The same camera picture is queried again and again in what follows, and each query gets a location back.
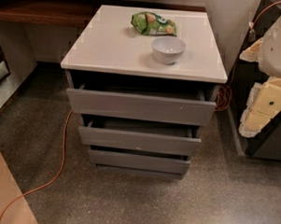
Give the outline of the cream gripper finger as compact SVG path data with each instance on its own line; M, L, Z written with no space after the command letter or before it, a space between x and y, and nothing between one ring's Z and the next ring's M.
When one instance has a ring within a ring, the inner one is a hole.
M281 111L281 77L269 77L255 82L246 100L246 110L240 118L239 133L254 137Z
M240 55L239 59L245 62L257 62L260 60L259 58L259 50L262 44L262 38L259 38L255 41L249 48L243 50Z

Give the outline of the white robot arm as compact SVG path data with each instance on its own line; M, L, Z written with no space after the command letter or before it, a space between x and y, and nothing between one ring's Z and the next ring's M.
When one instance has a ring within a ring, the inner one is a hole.
M268 79L254 83L246 101L246 110L240 118L239 133L254 137L281 111L281 17L239 59L257 62Z

